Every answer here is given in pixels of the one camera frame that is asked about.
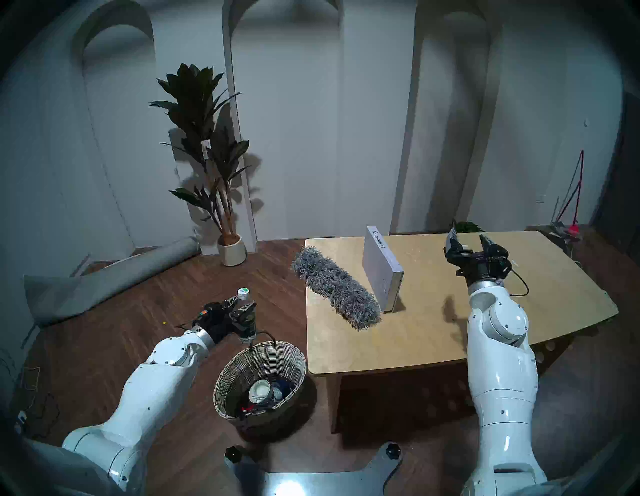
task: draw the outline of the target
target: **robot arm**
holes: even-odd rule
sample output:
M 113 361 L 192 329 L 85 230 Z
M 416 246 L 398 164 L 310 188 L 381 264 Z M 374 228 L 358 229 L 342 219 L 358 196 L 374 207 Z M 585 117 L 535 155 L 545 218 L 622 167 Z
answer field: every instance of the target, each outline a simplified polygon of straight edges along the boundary
M 236 300 L 206 305 L 192 329 L 159 342 L 127 379 L 111 418 L 71 432 L 64 450 L 97 464 L 121 492 L 143 493 L 147 452 L 157 432 L 180 410 L 200 362 L 230 333 L 255 338 L 255 324 L 248 321 L 255 302 L 238 308 Z M 111 489 L 100 487 L 95 493 Z
M 453 228 L 445 257 L 467 281 L 469 389 L 480 421 L 478 464 L 464 495 L 501 495 L 546 482 L 531 449 L 538 371 L 529 347 L 529 320 L 503 281 L 509 253 L 481 236 L 483 251 L 465 250 Z

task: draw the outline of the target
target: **book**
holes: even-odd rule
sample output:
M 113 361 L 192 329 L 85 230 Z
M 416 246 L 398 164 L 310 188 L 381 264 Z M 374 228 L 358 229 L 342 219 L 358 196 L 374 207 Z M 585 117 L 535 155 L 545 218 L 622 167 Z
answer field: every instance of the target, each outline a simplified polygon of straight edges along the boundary
M 367 226 L 362 267 L 367 274 L 373 294 L 378 300 L 380 310 L 391 312 L 396 305 L 404 269 L 376 226 Z

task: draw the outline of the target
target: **wooden table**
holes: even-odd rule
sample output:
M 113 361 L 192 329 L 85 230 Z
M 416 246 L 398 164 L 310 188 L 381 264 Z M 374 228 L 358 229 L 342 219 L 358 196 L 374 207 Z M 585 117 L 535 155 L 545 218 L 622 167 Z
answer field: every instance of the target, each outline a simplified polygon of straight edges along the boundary
M 571 259 L 535 231 L 490 232 L 509 251 L 513 268 L 527 282 L 528 296 L 515 298 L 527 312 L 529 342 L 557 338 L 597 324 L 618 313 L 616 305 Z M 447 263 L 445 234 L 385 236 L 404 267 L 404 280 L 393 312 L 356 331 L 329 301 L 307 288 L 307 360 L 314 375 L 326 376 L 331 429 L 337 427 L 340 382 L 345 374 L 389 371 L 466 359 L 467 286 Z M 460 242 L 480 251 L 478 234 L 460 234 Z M 365 288 L 363 237 L 307 239 Z M 525 292 L 509 275 L 505 286 Z

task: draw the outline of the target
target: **white plant pot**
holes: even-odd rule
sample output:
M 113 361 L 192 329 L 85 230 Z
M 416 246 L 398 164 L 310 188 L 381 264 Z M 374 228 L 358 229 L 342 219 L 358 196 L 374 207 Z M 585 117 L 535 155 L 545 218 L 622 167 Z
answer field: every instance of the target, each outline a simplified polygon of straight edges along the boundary
M 246 248 L 242 237 L 238 235 L 238 239 L 234 244 L 223 245 L 218 241 L 218 251 L 220 252 L 220 258 L 222 258 L 222 264 L 228 267 L 241 264 L 246 259 Z

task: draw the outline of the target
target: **table leg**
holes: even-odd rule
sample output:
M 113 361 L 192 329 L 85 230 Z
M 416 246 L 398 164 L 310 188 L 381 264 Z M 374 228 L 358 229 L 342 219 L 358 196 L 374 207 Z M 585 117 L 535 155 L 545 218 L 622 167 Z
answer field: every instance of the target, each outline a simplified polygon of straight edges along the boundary
M 326 377 L 326 395 L 329 404 L 329 427 L 331 433 L 338 432 L 338 405 L 340 403 L 340 383 L 342 376 L 332 374 Z

